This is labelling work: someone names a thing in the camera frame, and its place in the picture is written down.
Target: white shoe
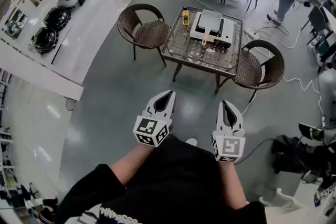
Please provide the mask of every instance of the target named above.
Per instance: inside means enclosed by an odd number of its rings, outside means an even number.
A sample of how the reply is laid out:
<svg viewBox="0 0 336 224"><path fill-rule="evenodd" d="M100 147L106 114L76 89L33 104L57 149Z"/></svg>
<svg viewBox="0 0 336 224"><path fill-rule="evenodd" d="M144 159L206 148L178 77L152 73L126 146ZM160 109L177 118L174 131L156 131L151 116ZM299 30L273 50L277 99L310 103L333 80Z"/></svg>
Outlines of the white shoe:
<svg viewBox="0 0 336 224"><path fill-rule="evenodd" d="M185 141L187 144L192 146L197 146L197 140L195 138L190 138L187 141Z"/></svg>
<svg viewBox="0 0 336 224"><path fill-rule="evenodd" d="M273 22L276 23L278 25L282 24L282 20L278 19L278 16L274 16L274 15L268 15L269 19Z"/></svg>

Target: wicker table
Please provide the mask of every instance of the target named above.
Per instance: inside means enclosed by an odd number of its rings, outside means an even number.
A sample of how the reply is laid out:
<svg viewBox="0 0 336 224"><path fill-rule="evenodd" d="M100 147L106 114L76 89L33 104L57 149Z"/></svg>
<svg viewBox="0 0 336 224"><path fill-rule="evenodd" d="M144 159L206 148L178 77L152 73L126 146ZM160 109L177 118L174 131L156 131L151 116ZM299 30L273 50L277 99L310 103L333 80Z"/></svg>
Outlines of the wicker table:
<svg viewBox="0 0 336 224"><path fill-rule="evenodd" d="M228 49L215 43L208 43L207 48L202 46L200 39L190 37L190 31L197 12L202 9L188 7L190 14L189 26L182 24L181 8L172 30L164 44L162 56L166 60L177 62L173 81L175 81L182 65L203 70L216 75L216 92L223 85L220 77L234 78L238 73L240 48L242 43L243 22L237 18L226 16L235 22L234 42Z"/></svg>

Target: brown wicker chair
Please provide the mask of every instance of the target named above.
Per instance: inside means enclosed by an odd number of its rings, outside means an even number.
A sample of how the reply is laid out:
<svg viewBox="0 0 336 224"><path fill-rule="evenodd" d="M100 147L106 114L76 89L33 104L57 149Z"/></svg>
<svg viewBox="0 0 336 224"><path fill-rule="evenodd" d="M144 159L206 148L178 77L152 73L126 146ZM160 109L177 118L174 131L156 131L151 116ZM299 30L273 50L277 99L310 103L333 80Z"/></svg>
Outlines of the brown wicker chair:
<svg viewBox="0 0 336 224"><path fill-rule="evenodd" d="M256 47L269 50L271 54L273 54L273 57L263 64L260 64L255 55L250 52L252 48ZM265 66L265 76L263 80L261 80L263 75L261 71L262 66ZM251 103L257 90L271 88L276 85L284 75L284 71L285 61L278 48L265 40L253 40L242 48L238 74L232 80L244 88L254 89L254 93L249 101L249 103ZM229 78L225 79L219 88L228 80Z"/></svg>
<svg viewBox="0 0 336 224"><path fill-rule="evenodd" d="M136 14L137 10L149 10L157 16L158 20L142 24ZM135 46L143 49L156 48L166 66L160 46L165 43L170 26L164 22L161 12L156 7L149 4L135 4L127 7L118 18L118 30L124 39L133 44L134 60L136 59Z"/></svg>

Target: black shirt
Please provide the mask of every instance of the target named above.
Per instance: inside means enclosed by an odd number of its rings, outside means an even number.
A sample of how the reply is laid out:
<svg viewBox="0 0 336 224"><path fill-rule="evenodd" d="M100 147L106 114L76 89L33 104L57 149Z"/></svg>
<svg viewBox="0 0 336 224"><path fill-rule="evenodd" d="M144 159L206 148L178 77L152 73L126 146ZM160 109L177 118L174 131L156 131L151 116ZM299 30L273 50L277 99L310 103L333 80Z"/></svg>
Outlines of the black shirt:
<svg viewBox="0 0 336 224"><path fill-rule="evenodd" d="M108 165L98 165L65 196L55 223L63 224L100 203L97 223L118 223L122 215L145 224L266 223L260 202L240 210L226 205L213 154L175 137L153 151L126 188Z"/></svg>

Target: power strip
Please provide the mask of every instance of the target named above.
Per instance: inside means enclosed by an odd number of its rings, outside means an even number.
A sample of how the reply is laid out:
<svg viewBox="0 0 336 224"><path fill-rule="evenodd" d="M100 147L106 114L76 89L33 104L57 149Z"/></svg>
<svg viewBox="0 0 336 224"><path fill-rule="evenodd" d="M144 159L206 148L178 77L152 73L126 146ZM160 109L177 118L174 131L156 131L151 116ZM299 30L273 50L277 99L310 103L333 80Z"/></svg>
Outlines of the power strip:
<svg viewBox="0 0 336 224"><path fill-rule="evenodd" d="M254 32L251 28L245 29L246 34L248 34L252 39L259 39L259 34Z"/></svg>

